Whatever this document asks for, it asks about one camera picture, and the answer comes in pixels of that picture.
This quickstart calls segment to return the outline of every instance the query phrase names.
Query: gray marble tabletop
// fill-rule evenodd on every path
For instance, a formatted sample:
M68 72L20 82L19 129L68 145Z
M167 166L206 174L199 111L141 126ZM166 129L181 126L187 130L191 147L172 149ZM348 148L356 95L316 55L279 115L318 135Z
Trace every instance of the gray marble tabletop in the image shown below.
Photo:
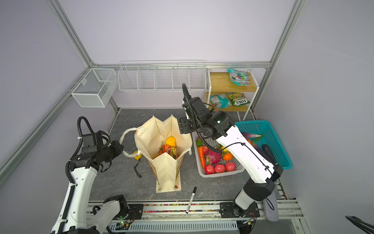
M228 114L234 121L238 120L236 112ZM122 109L111 131L111 140L119 140L126 129L139 127L152 116L163 121L170 115L180 118L184 117L185 113L183 109ZM134 133L126 135L123 145L128 153L137 150ZM194 200L232 200L249 179L246 171L230 176L203 178L197 170L194 150L192 152L192 155L185 154L180 169L181 191L156 193L156 178L147 159L141 158L137 166L137 171L142 175L142 178L139 178L134 171L137 160L120 155L113 160L112 166L106 172L98 172L90 200L104 201L120 194L123 194L127 201L189 200L195 186L197 192Z

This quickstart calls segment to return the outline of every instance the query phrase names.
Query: wooden shelf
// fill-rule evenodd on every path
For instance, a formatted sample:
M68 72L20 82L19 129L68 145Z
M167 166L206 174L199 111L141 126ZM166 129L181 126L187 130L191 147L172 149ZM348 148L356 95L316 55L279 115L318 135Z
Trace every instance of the wooden shelf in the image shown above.
M251 84L245 86L239 86L231 82L228 72L211 72L210 77L212 81L212 92L255 92L257 89L250 73L248 73L248 78Z
M216 94L222 94L223 92L212 92L211 93L211 96L212 95L216 95ZM205 93L205 100L208 99L208 92ZM243 105L243 106L229 106L225 109L214 109L214 111L219 111L219 110L223 110L223 111L234 111L234 112L247 112L247 105Z

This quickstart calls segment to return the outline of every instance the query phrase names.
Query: cream-colored bag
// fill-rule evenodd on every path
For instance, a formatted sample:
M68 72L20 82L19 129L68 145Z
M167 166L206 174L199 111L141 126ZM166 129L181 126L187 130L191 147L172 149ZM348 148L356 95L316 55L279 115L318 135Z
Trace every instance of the cream-colored bag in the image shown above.
M191 155L192 139L190 134L181 134L177 119L171 115L165 121L156 117L150 118L138 128L129 128L121 136L119 143L122 144L125 135L130 131L136 131L135 143L138 151L128 154L123 151L127 157L135 157L143 154L151 164L154 175L156 176L156 192L172 192L181 190L180 168L184 154L189 152ZM168 153L159 155L160 147L165 144L166 138L173 136L177 141L179 157L174 159Z

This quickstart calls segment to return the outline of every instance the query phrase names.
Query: teal plastic basket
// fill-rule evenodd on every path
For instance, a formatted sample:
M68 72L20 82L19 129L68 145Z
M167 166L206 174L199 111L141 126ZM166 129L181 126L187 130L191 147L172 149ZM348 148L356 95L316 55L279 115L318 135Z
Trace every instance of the teal plastic basket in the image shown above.
M253 120L253 121L242 121L236 122L235 125L241 132L263 134L263 137L255 141L255 143L262 149L262 145L268 145L277 160L277 163L283 167L284 170L291 169L292 163L289 159L286 150L280 142L277 134L275 133L272 125L266 120Z

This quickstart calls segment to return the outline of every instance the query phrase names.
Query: bag handle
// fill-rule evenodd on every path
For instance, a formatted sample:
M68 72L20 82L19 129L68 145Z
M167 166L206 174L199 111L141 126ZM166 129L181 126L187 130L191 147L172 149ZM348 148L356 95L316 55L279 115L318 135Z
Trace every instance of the bag handle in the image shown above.
M131 131L136 131L136 130L138 130L139 128L129 128L129 129L127 129L126 131L124 131L123 134L122 134L122 136L121 136L121 138L119 139L119 143L122 144L123 139L125 138L126 134L128 134L128 133L131 132ZM135 157L135 156L141 154L140 150L137 150L137 151L134 152L133 154L128 154L125 150L123 150L122 153L123 153L126 157L129 157L129 158L133 158L133 157Z

